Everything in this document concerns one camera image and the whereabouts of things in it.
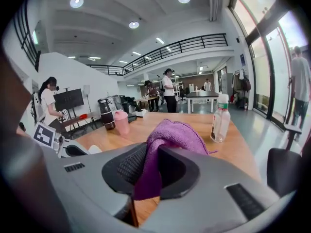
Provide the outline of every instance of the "white t-shirt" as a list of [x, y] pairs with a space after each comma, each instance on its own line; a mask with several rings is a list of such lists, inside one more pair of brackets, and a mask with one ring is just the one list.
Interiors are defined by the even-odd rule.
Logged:
[[165, 86], [166, 85], [169, 85], [169, 86], [173, 86], [173, 83], [171, 81], [171, 79], [168, 77], [168, 76], [164, 76], [164, 78], [162, 79], [162, 85], [163, 85], [163, 88], [164, 88], [164, 96], [175, 96], [174, 94], [174, 88], [166, 88]]
[[210, 81], [204, 83], [204, 88], [206, 91], [210, 91], [211, 87], [212, 84], [210, 83]]
[[55, 99], [54, 99], [53, 92], [49, 90], [48, 88], [46, 88], [41, 94], [41, 106], [45, 114], [43, 123], [48, 126], [51, 122], [57, 119], [57, 116], [50, 115], [49, 113], [48, 105], [50, 104], [52, 104], [52, 107], [55, 110]]
[[295, 98], [308, 102], [311, 72], [308, 61], [305, 58], [295, 57], [292, 59], [292, 76], [295, 77]]

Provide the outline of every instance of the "woman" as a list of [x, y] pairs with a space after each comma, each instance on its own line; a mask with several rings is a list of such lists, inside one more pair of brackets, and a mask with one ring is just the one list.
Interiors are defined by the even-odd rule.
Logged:
[[150, 80], [145, 81], [147, 93], [150, 97], [156, 97], [156, 99], [149, 100], [151, 103], [151, 111], [153, 112], [156, 107], [156, 112], [159, 112], [159, 96], [156, 86]]
[[52, 91], [56, 90], [56, 82], [56, 78], [49, 77], [45, 82], [43, 82], [38, 92], [38, 97], [42, 110], [45, 114], [43, 123], [56, 129], [56, 132], [65, 136], [67, 131], [58, 120], [59, 117], [63, 117], [63, 113], [55, 110], [55, 99]]
[[164, 72], [164, 78], [162, 79], [162, 85], [164, 87], [164, 99], [167, 104], [167, 110], [169, 113], [176, 113], [177, 102], [174, 93], [174, 86], [170, 79], [172, 76], [172, 69], [166, 69]]

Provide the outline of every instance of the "white table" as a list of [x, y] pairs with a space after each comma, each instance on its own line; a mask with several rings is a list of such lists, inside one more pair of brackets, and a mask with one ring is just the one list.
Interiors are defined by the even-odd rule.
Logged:
[[197, 91], [197, 92], [190, 92], [187, 95], [187, 103], [188, 103], [188, 114], [193, 112], [193, 104], [194, 101], [202, 100], [202, 99], [211, 99], [212, 101], [212, 106], [211, 106], [211, 112], [213, 113], [213, 104], [214, 100], [217, 100], [219, 96], [219, 93], [214, 92], [214, 91]]

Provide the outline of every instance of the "red object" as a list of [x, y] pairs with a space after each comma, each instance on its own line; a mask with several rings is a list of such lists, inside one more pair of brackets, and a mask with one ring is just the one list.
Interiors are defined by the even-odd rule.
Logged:
[[81, 120], [85, 119], [85, 118], [87, 118], [87, 114], [82, 114], [82, 115], [79, 116], [79, 119], [81, 119]]

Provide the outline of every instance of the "purple towel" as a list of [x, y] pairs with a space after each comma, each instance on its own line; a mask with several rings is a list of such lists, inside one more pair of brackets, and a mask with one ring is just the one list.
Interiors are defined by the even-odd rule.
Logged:
[[203, 139], [192, 127], [186, 123], [164, 119], [147, 139], [146, 161], [142, 175], [135, 185], [135, 200], [145, 200], [160, 195], [162, 180], [157, 168], [157, 149], [160, 145], [208, 155]]

